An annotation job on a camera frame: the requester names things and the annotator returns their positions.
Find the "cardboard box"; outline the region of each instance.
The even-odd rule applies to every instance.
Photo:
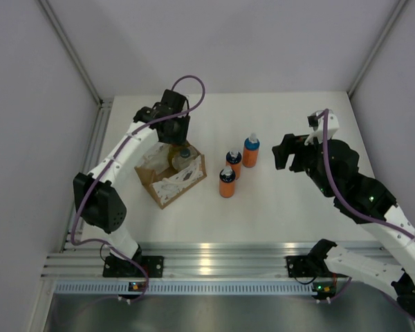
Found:
[[[170,167],[169,146],[158,143],[143,156],[140,166],[135,167],[142,185],[162,209],[207,176],[205,156],[195,147],[199,155],[188,167],[181,172]]]

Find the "gray wall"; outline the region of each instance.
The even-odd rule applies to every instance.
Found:
[[[22,331],[96,106],[35,1],[0,1],[0,331]]]
[[[51,0],[103,96],[345,91],[397,0]],[[197,92],[188,84],[184,91]]]
[[[375,175],[415,225],[415,0],[352,99]]]

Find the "white table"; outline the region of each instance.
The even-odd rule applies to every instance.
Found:
[[[190,95],[194,104],[199,95]],[[109,119],[102,159],[155,96],[118,96]],[[345,92],[207,94],[192,113],[188,140],[206,159],[207,178],[161,210],[140,184],[135,171],[117,188],[128,213],[124,221],[139,242],[261,243],[371,241],[374,238],[333,207],[305,173],[275,169],[272,146],[286,133],[311,131],[307,116],[330,108],[338,116],[341,139],[360,154],[360,172],[373,176],[365,146]],[[256,132],[261,147],[257,165],[242,167],[235,195],[219,195],[219,172],[233,147],[242,149]],[[100,231],[85,225],[83,239]]]

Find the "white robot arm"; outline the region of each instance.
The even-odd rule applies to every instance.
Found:
[[[291,272],[328,277],[350,276],[384,292],[415,317],[415,228],[405,217],[395,197],[376,179],[358,173],[359,155],[340,140],[331,140],[339,128],[329,110],[308,117],[310,135],[284,136],[273,147],[277,169],[306,172],[334,206],[371,233],[400,265],[384,264],[348,251],[329,240],[320,240],[307,257],[290,258]]]
[[[192,78],[196,78],[203,88],[202,98],[196,105],[184,111],[183,108],[188,105],[187,98],[173,90],[166,90],[161,101],[152,108],[143,107],[136,112],[126,134],[99,165],[88,174],[79,173],[74,178],[77,215],[101,230],[98,238],[86,241],[107,244],[111,251],[106,259],[104,277],[132,277],[138,274],[139,269],[135,265],[142,264],[141,248],[123,225],[127,209],[117,188],[123,186],[127,174],[157,142],[174,145],[186,143],[190,121],[188,113],[200,105],[205,94],[200,79]]]

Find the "cable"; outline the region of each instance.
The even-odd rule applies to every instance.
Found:
[[[100,247],[100,258],[102,259],[102,261],[106,262],[102,256],[102,249],[104,247],[104,243],[102,244],[102,246]]]
[[[337,188],[337,185],[335,184],[335,181],[333,180],[333,176],[332,176],[332,171],[331,171],[331,165],[329,162],[329,146],[328,146],[328,142],[327,142],[327,124],[328,124],[328,120],[329,120],[329,110],[325,109],[323,111],[324,114],[324,123],[323,123],[323,158],[324,158],[324,169],[326,170],[326,176],[327,176],[327,180],[329,182],[329,185],[331,186],[333,193],[335,194],[335,197],[341,202],[341,204],[353,215],[357,216],[358,218],[364,219],[365,221],[369,221],[371,223],[377,223],[378,225],[383,225],[385,227],[389,227],[392,228],[393,230],[396,230],[397,232],[400,232],[404,235],[406,235],[407,237],[409,237],[411,240],[415,239],[415,236],[398,227],[395,226],[391,223],[388,223],[386,221],[377,219],[377,218],[373,218],[371,216],[367,216],[357,210],[355,210],[353,207],[351,207],[346,200],[344,199],[344,197],[341,195],[340,191]]]
[[[195,110],[196,108],[198,108],[201,103],[204,101],[205,99],[205,94],[206,94],[206,88],[205,85],[203,83],[202,80],[200,80],[197,76],[193,76],[193,75],[186,75],[183,76],[181,78],[179,78],[178,80],[176,80],[176,82],[174,83],[174,85],[172,86],[172,90],[174,90],[175,86],[182,80],[185,80],[187,78],[193,78],[195,79],[198,83],[200,83],[201,85],[201,97],[200,100],[193,106],[188,108],[186,111],[180,112],[180,113],[176,113],[176,114],[172,114],[170,116],[165,116],[163,118],[159,118],[159,119],[155,119],[152,121],[149,121],[148,123],[142,124],[141,126],[139,126],[136,130],[132,131],[131,135],[134,136],[136,135],[139,131],[143,130],[144,128],[147,128],[151,125],[154,125],[158,122],[162,122],[162,121],[166,121],[169,119],[173,119],[173,118],[177,118],[179,116],[185,116],[186,114],[192,112],[193,110]],[[78,226],[78,221],[80,220],[80,216],[82,215],[83,209],[86,205],[86,202],[88,201],[89,197],[91,196],[92,191],[95,189],[95,186],[99,183],[100,179],[103,177],[103,175],[107,172],[107,170],[112,166],[113,161],[117,158],[117,156],[120,154],[120,152],[123,150],[123,148],[125,147],[125,145],[129,142],[129,140],[131,140],[131,136],[127,136],[125,138],[125,140],[122,141],[122,143],[120,144],[120,146],[118,147],[117,151],[115,152],[115,154],[112,156],[112,159],[106,164],[106,166],[103,168],[103,170],[100,172],[100,174],[98,174],[98,176],[95,178],[95,180],[92,182],[91,186],[89,187],[88,191],[86,192],[86,194],[84,195],[82,202],[80,203],[80,206],[77,209],[77,213],[74,216],[74,222],[73,222],[73,226],[72,226],[72,230],[71,230],[71,243],[74,246],[81,246],[83,244],[86,243],[90,243],[90,242],[99,242],[103,245],[108,246],[112,252],[114,252],[115,254],[117,254],[119,257],[122,257],[124,260],[128,261],[129,263],[131,263],[132,265],[134,265],[145,277],[146,279],[146,284],[145,287],[143,289],[143,291],[141,292],[141,294],[136,298],[131,300],[131,303],[133,302],[137,302],[140,299],[143,298],[143,296],[146,293],[146,290],[149,287],[149,277],[146,273],[146,271],[140,266],[140,264],[138,264],[137,262],[133,261],[131,258],[129,258],[128,256],[122,254],[118,249],[114,248],[108,241],[103,240],[103,239],[87,239],[84,241],[77,241],[75,239],[75,233],[77,232],[77,226]]]
[[[382,294],[382,296],[385,297],[385,299],[392,304],[393,306],[395,306],[399,311],[401,311],[402,313],[404,313],[408,318],[410,318],[411,320],[415,321],[415,317],[412,316],[410,313],[408,313],[406,310],[404,310],[403,308],[401,308],[394,299],[392,299],[390,296],[388,296],[388,294],[383,293],[380,291],[380,293]]]
[[[294,277],[293,279],[295,279],[295,281],[296,281],[298,284],[301,284],[301,285],[310,285],[310,284],[312,284],[312,283],[315,281],[315,279],[317,279],[317,277],[312,278],[312,280],[311,280],[311,281],[309,281],[309,282],[299,282],[299,281],[298,281],[298,279],[297,279],[296,277]]]

